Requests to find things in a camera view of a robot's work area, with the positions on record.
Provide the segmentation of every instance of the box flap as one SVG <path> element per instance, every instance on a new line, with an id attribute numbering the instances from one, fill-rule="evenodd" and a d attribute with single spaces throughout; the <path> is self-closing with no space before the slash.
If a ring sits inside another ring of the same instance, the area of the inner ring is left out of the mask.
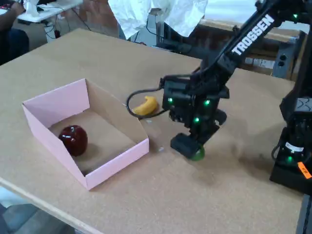
<path id="1" fill-rule="evenodd" d="M 34 97 L 23 104 L 46 128 L 90 108 L 85 79 Z"/>
<path id="2" fill-rule="evenodd" d="M 40 123 L 36 117 L 30 113 L 27 108 L 22 106 L 28 121 L 28 125 L 34 134 L 34 136 L 54 155 L 57 160 L 62 163 L 69 172 L 71 172 L 76 179 L 83 184 L 84 187 L 86 185 L 86 179 L 75 164 L 72 157 L 67 152 L 63 142 L 61 142 L 53 133 L 50 132 L 45 126 Z"/>
<path id="3" fill-rule="evenodd" d="M 96 84 L 86 81 L 90 108 L 127 135 L 135 143 L 140 143 L 147 135 L 139 120 L 131 116 L 126 107 L 113 95 Z"/>

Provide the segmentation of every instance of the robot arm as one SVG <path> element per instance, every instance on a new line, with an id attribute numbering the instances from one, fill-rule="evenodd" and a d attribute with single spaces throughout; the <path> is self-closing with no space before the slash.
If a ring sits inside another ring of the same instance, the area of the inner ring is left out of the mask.
<path id="1" fill-rule="evenodd" d="M 190 135 L 178 134 L 171 147 L 192 159 L 196 152 L 226 121 L 226 114 L 218 109 L 221 98 L 229 98 L 225 86 L 235 69 L 245 59 L 253 45 L 274 27 L 289 20 L 310 23 L 310 2 L 304 0 L 257 1 L 257 11 L 241 27 L 234 28 L 234 37 L 215 61 L 190 75 L 171 75 L 161 79 L 164 89 L 162 107 L 173 121 L 184 123 Z"/>

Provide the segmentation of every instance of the open box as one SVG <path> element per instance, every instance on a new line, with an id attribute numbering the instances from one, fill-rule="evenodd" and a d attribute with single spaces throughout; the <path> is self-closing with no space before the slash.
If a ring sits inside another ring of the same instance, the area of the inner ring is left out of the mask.
<path id="1" fill-rule="evenodd" d="M 88 190 L 149 151 L 138 119 L 86 79 L 27 100 L 22 107 L 33 135 Z M 58 138 L 69 125 L 79 125 L 88 134 L 88 148 L 79 157 L 72 157 Z"/>

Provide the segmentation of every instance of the white paper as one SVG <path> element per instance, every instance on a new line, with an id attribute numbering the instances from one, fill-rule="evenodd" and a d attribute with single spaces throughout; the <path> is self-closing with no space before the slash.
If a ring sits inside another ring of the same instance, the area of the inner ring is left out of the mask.
<path id="1" fill-rule="evenodd" d="M 146 26 L 151 9 L 176 32 L 188 37 L 205 14 L 208 0 L 109 0 L 115 18 L 128 39 Z"/>

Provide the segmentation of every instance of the table surface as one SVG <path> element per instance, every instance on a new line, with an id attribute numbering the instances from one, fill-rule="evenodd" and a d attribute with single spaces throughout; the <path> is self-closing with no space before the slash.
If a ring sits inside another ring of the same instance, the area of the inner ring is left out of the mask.
<path id="1" fill-rule="evenodd" d="M 143 120 L 151 152 L 90 192 L 35 140 L 21 107 L 81 78 L 124 101 L 199 62 L 76 30 L 1 66 L 0 186 L 85 233 L 295 233 L 302 195 L 269 181 L 270 152 L 284 126 L 278 106 L 290 81 L 237 69 L 231 99 L 220 103 L 228 120 L 200 162 L 169 146 L 182 124 L 168 114 Z"/>
<path id="2" fill-rule="evenodd" d="M 39 15 L 37 17 L 33 17 L 30 14 L 23 13 L 18 16 L 18 19 L 38 23 L 52 16 L 56 16 L 63 11 L 78 6 L 82 4 L 82 2 L 83 0 L 57 0 L 56 2 L 48 3 L 47 5 L 39 5 L 39 7 L 42 7 L 44 11 L 38 12 Z M 4 14 L 5 12 L 6 10 L 0 9 L 0 15 Z"/>

